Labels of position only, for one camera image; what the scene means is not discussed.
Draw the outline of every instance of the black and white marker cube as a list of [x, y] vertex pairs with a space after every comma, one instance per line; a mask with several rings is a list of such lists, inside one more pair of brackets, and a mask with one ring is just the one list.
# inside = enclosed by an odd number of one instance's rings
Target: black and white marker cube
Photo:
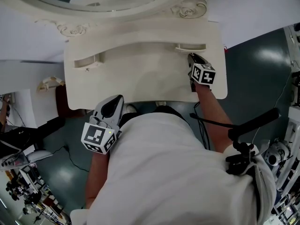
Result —
[[81, 142], [86, 149], [106, 154], [116, 140], [115, 130], [87, 122], [84, 124]]
[[216, 71], [210, 63], [194, 63], [192, 68], [192, 78], [199, 84], [212, 85], [214, 83]]

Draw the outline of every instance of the white vanity table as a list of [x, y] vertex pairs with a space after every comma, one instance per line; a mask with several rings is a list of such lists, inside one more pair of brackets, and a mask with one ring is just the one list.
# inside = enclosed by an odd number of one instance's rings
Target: white vanity table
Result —
[[206, 19], [207, 0], [2, 0], [57, 26], [70, 37], [65, 79], [71, 109], [94, 109], [115, 94], [125, 102], [195, 102], [188, 53], [217, 71], [212, 92], [227, 96], [218, 24]]

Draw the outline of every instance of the white sneaker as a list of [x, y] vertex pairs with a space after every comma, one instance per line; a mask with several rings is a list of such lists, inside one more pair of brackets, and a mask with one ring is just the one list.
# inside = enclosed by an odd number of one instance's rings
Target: white sneaker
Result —
[[128, 104], [125, 108], [125, 111], [123, 114], [126, 114], [126, 113], [136, 113], [137, 110], [135, 108], [135, 106], [131, 105], [131, 104]]
[[156, 107], [158, 107], [158, 106], [167, 106], [166, 101], [156, 101], [155, 104], [156, 104]]

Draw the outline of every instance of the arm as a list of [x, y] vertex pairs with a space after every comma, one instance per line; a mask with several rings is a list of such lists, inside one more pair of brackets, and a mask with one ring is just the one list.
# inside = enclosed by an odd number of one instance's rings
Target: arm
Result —
[[[232, 124], [221, 105], [207, 86], [195, 82], [196, 92], [205, 119]], [[216, 152], [223, 153], [233, 142], [228, 138], [229, 128], [206, 123], [207, 132], [214, 143]]]
[[89, 209], [96, 199], [100, 189], [106, 182], [108, 170], [109, 154], [93, 154], [90, 172], [85, 188], [85, 203]]
[[2, 126], [0, 126], [0, 132], [4, 132], [5, 129], [8, 98], [8, 95], [5, 95], [2, 101], [2, 108], [0, 112], [0, 123]]

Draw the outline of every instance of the black handle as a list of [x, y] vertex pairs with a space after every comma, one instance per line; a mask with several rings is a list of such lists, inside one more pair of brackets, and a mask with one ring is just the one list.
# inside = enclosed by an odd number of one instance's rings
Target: black handle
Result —
[[279, 109], [273, 108], [273, 109], [265, 112], [264, 114], [260, 115], [257, 118], [254, 118], [242, 125], [239, 125], [233, 129], [230, 129], [228, 131], [228, 137], [234, 141], [239, 136], [241, 136], [245, 133], [251, 132], [256, 128], [260, 128], [260, 127], [268, 124], [269, 122], [276, 120], [279, 117], [280, 117]]

